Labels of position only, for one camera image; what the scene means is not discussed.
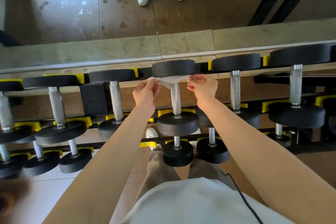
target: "person's left hand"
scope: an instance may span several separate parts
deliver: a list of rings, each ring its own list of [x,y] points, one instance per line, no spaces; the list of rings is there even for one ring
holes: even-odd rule
[[[155,112],[155,105],[153,103],[154,98],[159,94],[160,91],[159,81],[154,78],[149,78],[133,90],[133,97],[136,106],[143,107],[152,116]]]

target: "hand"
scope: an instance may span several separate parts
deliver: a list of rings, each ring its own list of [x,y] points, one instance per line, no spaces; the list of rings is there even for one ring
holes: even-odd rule
[[[145,111],[148,111],[150,116],[155,112],[153,100],[159,94],[160,87],[159,81],[156,81],[154,78],[149,78],[140,82],[133,90],[136,106],[143,107]]]
[[[194,74],[188,77],[188,90],[195,92],[197,105],[202,109],[204,103],[215,98],[218,82],[205,74]]]

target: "person's left arm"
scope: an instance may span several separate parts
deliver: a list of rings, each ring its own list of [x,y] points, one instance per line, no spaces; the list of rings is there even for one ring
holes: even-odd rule
[[[159,90],[155,79],[134,89],[136,107],[70,184],[43,224],[110,222],[146,124],[155,111],[153,99]]]

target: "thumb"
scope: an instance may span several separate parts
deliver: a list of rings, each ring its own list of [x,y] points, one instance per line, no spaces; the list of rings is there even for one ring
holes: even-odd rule
[[[156,80],[154,78],[149,78],[147,81],[147,85],[145,86],[145,89],[147,90],[152,90],[154,84],[155,84]]]
[[[197,79],[193,76],[189,76],[187,79],[188,83],[191,84],[191,86],[196,86],[198,84]]]

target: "white cloth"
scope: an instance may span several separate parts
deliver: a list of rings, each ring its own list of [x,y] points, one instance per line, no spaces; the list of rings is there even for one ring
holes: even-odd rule
[[[293,223],[244,194],[264,224]],[[206,178],[162,183],[147,191],[127,214],[125,223],[258,224],[238,191]]]
[[[161,85],[165,86],[166,88],[170,89],[171,84],[178,83],[181,80],[185,80],[190,75],[179,75],[179,76],[167,76],[167,77],[152,77],[155,80],[159,81]]]

